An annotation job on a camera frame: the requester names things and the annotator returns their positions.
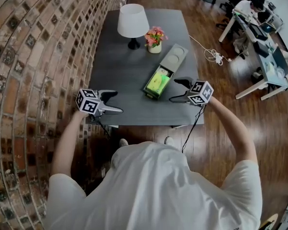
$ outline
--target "white desk leg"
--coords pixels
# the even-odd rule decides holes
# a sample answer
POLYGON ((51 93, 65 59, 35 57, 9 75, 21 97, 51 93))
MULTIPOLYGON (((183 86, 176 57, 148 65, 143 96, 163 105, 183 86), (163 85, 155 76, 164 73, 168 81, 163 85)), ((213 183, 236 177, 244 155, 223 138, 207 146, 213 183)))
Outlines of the white desk leg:
POLYGON ((280 93, 280 92, 283 92, 286 88, 287 88, 287 87, 279 87, 278 89, 270 92, 269 94, 266 94, 266 95, 260 97, 260 99, 261 99, 262 101, 265 100, 265 99, 268 99, 268 98, 270 98, 270 97, 273 96, 273 95, 276 95, 276 94, 278 94, 278 93, 280 93))
POLYGON ((224 32, 222 33, 222 35, 221 35, 220 38, 219 38, 219 42, 220 42, 220 43, 223 42, 224 38, 226 37, 227 33, 228 33, 229 30, 231 29, 231 27, 232 27, 232 25, 234 24, 234 22, 235 22, 235 18, 234 18, 234 16, 233 16, 233 17, 231 17, 231 19, 230 19, 227 27, 225 28, 224 32))
POLYGON ((241 93, 236 95, 236 99, 240 99, 241 97, 259 89, 262 85, 265 85, 266 81, 264 79, 262 79, 261 81, 259 81, 258 83, 254 84, 253 86, 249 87, 248 89, 242 91, 241 93))

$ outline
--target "brown hardwood floor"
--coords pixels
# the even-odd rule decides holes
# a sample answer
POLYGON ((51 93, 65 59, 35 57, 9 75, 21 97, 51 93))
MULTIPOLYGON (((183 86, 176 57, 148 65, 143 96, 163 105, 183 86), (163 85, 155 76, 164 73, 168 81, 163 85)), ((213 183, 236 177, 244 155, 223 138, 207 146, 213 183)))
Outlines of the brown hardwood floor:
MULTIPOLYGON (((255 144, 259 159, 264 207, 262 219, 274 213, 283 215, 288 204, 288 91, 261 101, 265 90, 255 91, 239 100, 235 95, 252 85, 251 73, 257 68, 248 59, 234 59, 231 43, 218 42, 222 33, 215 24, 224 18, 218 5, 202 0, 128 0, 145 8, 181 10, 189 34, 206 48, 215 49, 233 59, 219 66, 205 60, 203 49, 193 43, 200 79, 208 80, 214 87, 214 96, 235 113, 247 126, 255 144)), ((116 135, 125 137, 130 144, 151 140, 163 142, 172 136, 181 147, 191 127, 171 129, 155 126, 120 127, 116 135)), ((224 128, 216 115, 207 108, 204 125, 197 126, 187 143, 186 155, 192 171, 200 172, 212 183, 221 186, 235 164, 235 152, 224 128)))

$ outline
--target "flower pot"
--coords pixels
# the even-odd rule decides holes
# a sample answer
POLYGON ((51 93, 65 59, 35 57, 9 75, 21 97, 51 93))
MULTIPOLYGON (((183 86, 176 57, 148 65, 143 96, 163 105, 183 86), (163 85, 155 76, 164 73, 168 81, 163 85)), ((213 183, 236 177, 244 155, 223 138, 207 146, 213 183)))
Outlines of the flower pot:
POLYGON ((152 53, 152 54, 158 54, 158 53, 160 53, 160 52, 161 52, 161 49, 162 49, 161 43, 162 43, 162 42, 160 42, 160 44, 157 45, 157 46, 155 46, 155 47, 147 46, 148 51, 149 51, 150 53, 152 53))

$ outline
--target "flower bouquet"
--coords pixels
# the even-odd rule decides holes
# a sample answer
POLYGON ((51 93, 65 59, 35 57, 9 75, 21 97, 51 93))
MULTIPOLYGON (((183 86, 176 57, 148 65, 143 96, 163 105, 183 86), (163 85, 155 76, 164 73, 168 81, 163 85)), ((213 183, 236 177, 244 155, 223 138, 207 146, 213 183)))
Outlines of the flower bouquet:
POLYGON ((161 52, 161 42, 164 39, 168 39, 167 36, 164 35, 164 31, 162 31, 161 27, 153 26, 146 35, 146 45, 147 49, 150 53, 160 53, 161 52))

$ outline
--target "table lamp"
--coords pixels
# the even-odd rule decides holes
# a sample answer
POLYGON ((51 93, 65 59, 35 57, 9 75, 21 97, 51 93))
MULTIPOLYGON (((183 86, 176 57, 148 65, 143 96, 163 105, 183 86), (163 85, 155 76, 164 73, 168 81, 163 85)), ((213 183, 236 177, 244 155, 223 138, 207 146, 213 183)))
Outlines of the table lamp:
POLYGON ((142 5, 131 3, 121 7, 117 31, 120 35, 131 38, 128 48, 138 49, 140 43, 136 38, 145 35, 148 30, 149 24, 142 5))

